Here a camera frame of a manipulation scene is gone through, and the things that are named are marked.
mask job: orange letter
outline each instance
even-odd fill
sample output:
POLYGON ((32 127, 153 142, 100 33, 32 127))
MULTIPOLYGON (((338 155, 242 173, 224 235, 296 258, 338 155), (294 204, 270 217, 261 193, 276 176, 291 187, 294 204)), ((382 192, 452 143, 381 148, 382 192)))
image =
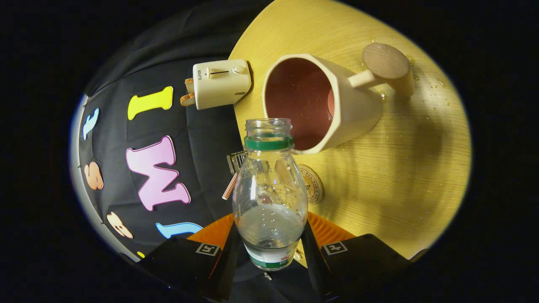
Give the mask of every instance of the orange letter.
POLYGON ((95 162, 91 162, 90 165, 84 166, 84 174, 86 175, 86 182, 91 189, 103 189, 103 178, 99 171, 99 166, 95 162))

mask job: beige mug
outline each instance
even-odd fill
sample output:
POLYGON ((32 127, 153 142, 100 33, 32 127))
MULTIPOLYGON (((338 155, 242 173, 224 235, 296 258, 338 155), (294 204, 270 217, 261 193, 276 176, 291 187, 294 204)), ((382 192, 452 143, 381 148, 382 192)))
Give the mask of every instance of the beige mug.
POLYGON ((365 75, 310 54, 283 56, 266 74, 264 115, 291 120, 295 154, 337 146, 368 132, 382 117, 382 98, 363 87, 372 83, 365 75))

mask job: table surface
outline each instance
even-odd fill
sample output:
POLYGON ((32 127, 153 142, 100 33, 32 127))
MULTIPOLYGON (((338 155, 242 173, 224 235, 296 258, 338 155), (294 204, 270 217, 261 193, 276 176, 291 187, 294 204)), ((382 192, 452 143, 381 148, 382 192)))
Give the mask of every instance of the table surface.
POLYGON ((363 49, 386 43, 403 52, 416 77, 411 98, 387 84, 384 113, 365 135, 314 155, 325 197, 309 211, 360 236, 372 233, 405 258, 428 248, 459 209, 471 169, 471 138, 459 94, 438 65, 397 30, 330 0, 275 0, 251 23, 229 59, 249 62, 251 91, 234 105, 245 120, 263 118, 261 91, 269 67, 286 54, 310 53, 362 72, 363 49))

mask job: black background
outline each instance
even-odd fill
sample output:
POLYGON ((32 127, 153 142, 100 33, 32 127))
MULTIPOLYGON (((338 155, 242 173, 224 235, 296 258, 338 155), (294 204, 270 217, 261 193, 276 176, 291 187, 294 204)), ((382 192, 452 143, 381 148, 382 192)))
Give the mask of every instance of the black background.
MULTIPOLYGON (((538 199, 533 187, 517 186, 537 163, 526 118, 537 96, 524 85, 537 76, 536 7, 348 3, 411 38, 447 72, 468 111, 474 148, 472 179, 450 228, 406 277, 361 300, 532 301, 537 261, 528 257, 537 237, 527 233, 537 228, 524 216, 538 199)), ((70 185, 67 145, 75 107, 97 68, 130 38, 193 4, 17 5, 6 28, 14 50, 6 61, 22 83, 18 108, 5 120, 13 139, 3 147, 13 181, 2 199, 12 227, 3 245, 6 300, 182 301, 117 257, 87 224, 70 185)))

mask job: clear plastic bottle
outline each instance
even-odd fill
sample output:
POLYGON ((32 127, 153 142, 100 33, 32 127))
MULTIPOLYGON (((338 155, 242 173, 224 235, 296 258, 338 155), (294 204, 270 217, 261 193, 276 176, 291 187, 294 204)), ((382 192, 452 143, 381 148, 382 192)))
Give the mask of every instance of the clear plastic bottle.
POLYGON ((292 262, 307 221, 307 191, 292 158, 290 119, 246 121, 247 158, 233 192, 234 220, 256 267, 292 262))

